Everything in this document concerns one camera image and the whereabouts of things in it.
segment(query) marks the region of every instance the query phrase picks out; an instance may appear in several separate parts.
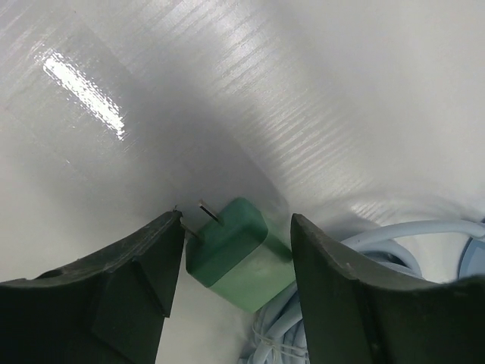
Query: white plastic sheet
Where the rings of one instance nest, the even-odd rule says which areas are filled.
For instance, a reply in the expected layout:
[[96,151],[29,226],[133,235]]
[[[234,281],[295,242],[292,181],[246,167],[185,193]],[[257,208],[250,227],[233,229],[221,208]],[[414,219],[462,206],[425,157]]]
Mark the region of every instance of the white plastic sheet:
[[[246,196],[335,237],[481,220],[484,15],[472,0],[2,2],[0,278],[175,205],[197,228],[199,198]],[[402,243],[448,281],[464,241]],[[250,321],[182,274],[159,361],[235,362]]]

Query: light blue cable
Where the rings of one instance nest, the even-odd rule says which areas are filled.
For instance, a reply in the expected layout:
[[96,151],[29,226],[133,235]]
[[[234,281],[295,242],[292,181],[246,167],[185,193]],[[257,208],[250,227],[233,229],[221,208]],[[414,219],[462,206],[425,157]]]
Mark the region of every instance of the light blue cable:
[[[422,234],[463,233],[476,239],[485,238],[485,224],[469,221],[414,221],[379,227],[350,237],[342,243],[365,255],[391,255],[405,265],[385,258],[373,260],[407,275],[421,277],[416,258],[403,246],[392,241],[398,237]],[[309,364],[305,330],[296,283],[264,306],[253,326],[256,350],[238,364]]]

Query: plug prong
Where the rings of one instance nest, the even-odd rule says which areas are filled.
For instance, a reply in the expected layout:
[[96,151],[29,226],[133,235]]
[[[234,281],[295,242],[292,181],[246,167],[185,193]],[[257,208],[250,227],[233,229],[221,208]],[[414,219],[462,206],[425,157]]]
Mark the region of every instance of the plug prong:
[[198,240],[200,240],[200,237],[199,235],[197,235],[196,233],[194,233],[192,230],[190,230],[183,222],[180,222],[180,226],[182,229],[184,229],[187,233],[189,233],[190,235],[192,235],[193,237],[197,238]]
[[209,206],[207,206],[207,203],[205,203],[203,199],[199,200],[199,207],[203,212],[211,216],[211,218],[214,219],[218,224],[222,224],[217,214],[213,212],[214,210],[212,210]]

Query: charging cable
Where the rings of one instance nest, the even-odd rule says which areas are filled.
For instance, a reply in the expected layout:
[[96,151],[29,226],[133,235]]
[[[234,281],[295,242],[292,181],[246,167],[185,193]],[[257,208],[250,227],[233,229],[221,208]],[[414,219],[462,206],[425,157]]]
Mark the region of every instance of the charging cable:
[[[342,243],[388,268],[421,278],[416,258],[392,239],[438,233],[463,233],[482,240],[485,238],[485,224],[469,221],[405,222],[365,231]],[[309,364],[302,319],[299,295],[296,283],[293,283],[261,309],[253,325],[256,350],[249,358],[240,359],[238,364]]]

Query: green power adapter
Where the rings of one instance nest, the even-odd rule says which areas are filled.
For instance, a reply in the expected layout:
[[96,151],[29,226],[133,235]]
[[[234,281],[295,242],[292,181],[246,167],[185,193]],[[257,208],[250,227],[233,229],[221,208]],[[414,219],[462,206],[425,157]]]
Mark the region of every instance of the green power adapter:
[[237,198],[189,239],[187,271],[235,306],[256,312],[295,280],[291,250],[278,233],[253,204]]

